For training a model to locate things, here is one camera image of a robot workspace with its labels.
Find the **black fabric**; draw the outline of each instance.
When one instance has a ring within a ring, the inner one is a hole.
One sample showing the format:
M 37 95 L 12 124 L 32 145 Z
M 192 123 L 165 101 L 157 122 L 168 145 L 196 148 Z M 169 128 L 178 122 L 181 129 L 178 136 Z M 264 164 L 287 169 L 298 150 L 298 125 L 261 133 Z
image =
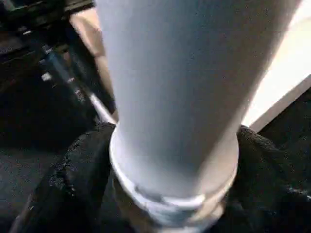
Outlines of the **black fabric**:
M 86 131 L 57 93 L 32 74 L 1 95 L 0 232 L 7 232 L 49 167 Z M 275 145 L 241 128 L 239 173 L 225 215 L 211 232 L 308 230 L 310 118 L 308 90 L 259 133 Z M 102 230 L 130 232 L 120 220 L 111 189 L 108 185 L 102 204 Z
M 228 207 L 210 232 L 300 232 L 311 227 L 308 174 L 297 170 L 292 150 L 280 150 L 267 138 L 242 126 L 239 168 Z
M 30 195 L 11 233 L 97 231 L 113 129 L 101 124 L 70 146 Z

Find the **white cylinder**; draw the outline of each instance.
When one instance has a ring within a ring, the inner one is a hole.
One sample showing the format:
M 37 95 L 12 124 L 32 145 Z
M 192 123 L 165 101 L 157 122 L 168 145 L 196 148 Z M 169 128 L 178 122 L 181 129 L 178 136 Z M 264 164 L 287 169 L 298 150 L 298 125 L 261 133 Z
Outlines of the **white cylinder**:
M 232 182 L 236 131 L 299 0 L 97 0 L 119 123 L 111 160 L 150 196 Z

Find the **wooden surface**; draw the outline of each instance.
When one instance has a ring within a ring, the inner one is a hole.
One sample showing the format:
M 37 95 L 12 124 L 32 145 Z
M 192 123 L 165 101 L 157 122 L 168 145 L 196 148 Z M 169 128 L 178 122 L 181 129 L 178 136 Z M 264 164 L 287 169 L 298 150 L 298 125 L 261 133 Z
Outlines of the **wooden surface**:
M 311 17 L 309 17 L 311 1 L 305 0 L 301 6 L 243 119 L 242 124 L 256 132 L 311 86 Z M 112 95 L 100 23 L 95 8 L 73 15 L 71 23 L 94 55 L 103 84 Z

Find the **white pipe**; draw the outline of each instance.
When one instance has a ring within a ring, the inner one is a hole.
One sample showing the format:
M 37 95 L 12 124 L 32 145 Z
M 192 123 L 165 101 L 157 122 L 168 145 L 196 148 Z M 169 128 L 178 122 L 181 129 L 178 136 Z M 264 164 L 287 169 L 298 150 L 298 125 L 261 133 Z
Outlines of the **white pipe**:
M 120 119 L 111 161 L 138 205 L 223 198 L 236 131 L 299 2 L 97 0 Z

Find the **black cloth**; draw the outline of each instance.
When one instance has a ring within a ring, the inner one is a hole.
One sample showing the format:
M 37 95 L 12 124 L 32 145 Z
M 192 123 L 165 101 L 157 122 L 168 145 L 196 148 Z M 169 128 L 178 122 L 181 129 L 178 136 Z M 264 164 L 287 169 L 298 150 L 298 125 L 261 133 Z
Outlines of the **black cloth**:
M 84 126 L 77 128 L 79 124 L 71 121 L 71 116 L 59 117 L 55 103 L 60 101 L 55 101 L 48 88 L 42 88 L 46 84 L 30 85 L 31 82 L 14 87 L 1 102 L 0 139 L 2 146 L 9 146 L 1 149 L 0 155 L 0 232 L 7 232 L 64 148 L 85 132 Z M 211 232 L 307 232 L 310 118 L 308 90 L 259 133 L 269 139 L 241 127 L 238 175 L 225 215 Z M 130 231 L 116 208 L 108 184 L 100 217 L 102 232 Z

